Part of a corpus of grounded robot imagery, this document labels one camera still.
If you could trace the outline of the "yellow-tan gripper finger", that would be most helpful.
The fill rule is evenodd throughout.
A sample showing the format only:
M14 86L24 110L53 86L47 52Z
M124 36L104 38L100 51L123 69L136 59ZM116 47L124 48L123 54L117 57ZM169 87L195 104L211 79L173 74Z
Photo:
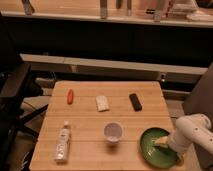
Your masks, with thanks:
M168 146L167 139L168 139L167 136L160 137L154 141L154 145L160 147L167 147Z

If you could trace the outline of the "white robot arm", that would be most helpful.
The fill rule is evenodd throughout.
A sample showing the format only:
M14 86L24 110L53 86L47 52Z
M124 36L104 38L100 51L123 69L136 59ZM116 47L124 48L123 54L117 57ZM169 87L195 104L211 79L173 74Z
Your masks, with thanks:
M179 155L183 155L192 143L203 147L213 154L212 124L204 114L193 114L179 117L175 122L176 129L167 136L157 138L154 145L170 148Z

